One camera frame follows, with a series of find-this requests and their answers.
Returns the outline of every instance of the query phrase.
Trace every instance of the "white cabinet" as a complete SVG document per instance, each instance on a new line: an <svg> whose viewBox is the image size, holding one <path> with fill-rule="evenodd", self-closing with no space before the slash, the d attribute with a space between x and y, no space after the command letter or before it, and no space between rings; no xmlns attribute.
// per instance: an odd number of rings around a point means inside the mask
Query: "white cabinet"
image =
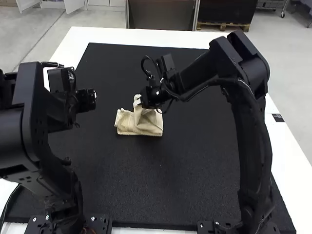
<svg viewBox="0 0 312 234"><path fill-rule="evenodd" d="M88 5L109 6L109 0L88 0Z"/></svg>
<svg viewBox="0 0 312 234"><path fill-rule="evenodd" d="M125 7L125 0L110 0L110 6L123 6Z"/></svg>
<svg viewBox="0 0 312 234"><path fill-rule="evenodd" d="M67 14L78 9L125 12L125 1L126 0L16 0L21 13L27 8L40 4L41 8L66 9Z"/></svg>
<svg viewBox="0 0 312 234"><path fill-rule="evenodd" d="M40 3L40 0L16 0L16 3L18 4L19 12L22 13L27 8Z"/></svg>
<svg viewBox="0 0 312 234"><path fill-rule="evenodd" d="M19 11L22 13L29 7L32 7L38 3L42 4L43 8L64 8L66 13L70 14L79 8L84 7L84 0L64 0L64 1L41 1L41 0L16 0Z"/></svg>

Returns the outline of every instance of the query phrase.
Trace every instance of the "wooden pallet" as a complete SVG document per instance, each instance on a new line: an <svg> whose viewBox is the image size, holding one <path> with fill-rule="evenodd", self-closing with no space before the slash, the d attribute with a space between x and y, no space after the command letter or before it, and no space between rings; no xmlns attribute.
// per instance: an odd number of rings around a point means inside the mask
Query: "wooden pallet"
<svg viewBox="0 0 312 234"><path fill-rule="evenodd" d="M249 32L250 23L247 24L237 24L237 23L209 23L209 22L197 22L197 30L201 30L202 25L218 25L220 31L225 31L226 26L236 26L240 27L245 33Z"/></svg>

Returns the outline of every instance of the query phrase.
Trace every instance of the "black cable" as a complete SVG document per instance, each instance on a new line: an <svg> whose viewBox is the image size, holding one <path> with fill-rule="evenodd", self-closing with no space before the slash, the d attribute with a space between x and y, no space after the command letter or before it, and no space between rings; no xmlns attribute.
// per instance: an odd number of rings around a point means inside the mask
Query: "black cable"
<svg viewBox="0 0 312 234"><path fill-rule="evenodd" d="M64 65L57 63L57 62L41 62L43 67L56 67L56 68L63 68Z"/></svg>
<svg viewBox="0 0 312 234"><path fill-rule="evenodd" d="M159 70L159 67L158 67L157 63L156 63L153 59L151 59L149 56L147 56L147 55L145 55L145 56L142 58L142 60L141 60L141 69L142 69L142 71L144 72L144 74L145 74L148 78L153 78L153 77L155 77L155 75L153 75L149 70L145 69L144 63L145 63L146 60L149 60L149 61L151 61L151 62L153 63L153 65L154 65L154 67L155 67L155 69L156 69L156 71L157 71L158 78L159 78L159 80L160 80L162 77L161 77L161 73L160 73L160 70Z"/></svg>
<svg viewBox="0 0 312 234"><path fill-rule="evenodd" d="M172 104L173 101L174 101L174 99L172 98L172 99L170 100L170 102L169 102L169 104L168 104L168 106L167 106L167 108L166 108L165 111L159 112L159 111L158 111L158 108L156 109L156 111L157 111L158 113L160 113L160 114L165 114L165 113L167 113L167 112L169 111L169 108L170 108L170 106L171 106L171 104Z"/></svg>
<svg viewBox="0 0 312 234"><path fill-rule="evenodd" d="M5 219L5 216L6 216L6 212L8 210L8 207L11 205L11 202L13 200L13 197L15 196L15 194L17 193L17 191L19 190L20 188L20 184L13 190L13 192L11 193L11 195L9 196L4 208L3 208L3 211L2 211L2 215L1 215L1 218L0 218L0 233L2 231L2 227L3 227L3 224L4 224L4 219Z"/></svg>

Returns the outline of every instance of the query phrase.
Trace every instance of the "white table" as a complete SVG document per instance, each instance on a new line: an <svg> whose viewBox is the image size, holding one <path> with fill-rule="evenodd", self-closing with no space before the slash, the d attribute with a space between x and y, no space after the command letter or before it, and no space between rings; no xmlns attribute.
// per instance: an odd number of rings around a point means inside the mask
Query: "white table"
<svg viewBox="0 0 312 234"><path fill-rule="evenodd" d="M65 66L74 66L76 68L90 42L207 49L209 48L209 42L211 40L226 35L227 33L221 32L72 27L53 54L51 61L57 61ZM48 87L47 76L45 76L45 86ZM270 96L267 95L265 122L270 134L273 149L272 173L297 230L297 234L311 234L312 167L287 124L274 120L272 114L278 113L277 107L274 105ZM0 180L0 213L15 187L15 183L7 182L3 179ZM5 223L2 233L22 234L26 226L27 224ZM195 232L113 228L113 234L119 233L194 234Z"/></svg>

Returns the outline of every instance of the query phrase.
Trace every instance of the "cart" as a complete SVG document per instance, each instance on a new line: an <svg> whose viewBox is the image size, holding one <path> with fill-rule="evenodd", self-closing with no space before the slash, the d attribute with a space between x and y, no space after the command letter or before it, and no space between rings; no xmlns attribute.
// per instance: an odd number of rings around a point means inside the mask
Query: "cart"
<svg viewBox="0 0 312 234"><path fill-rule="evenodd" d="M285 17L285 10L289 0L259 0L257 9L281 10L281 18Z"/></svg>

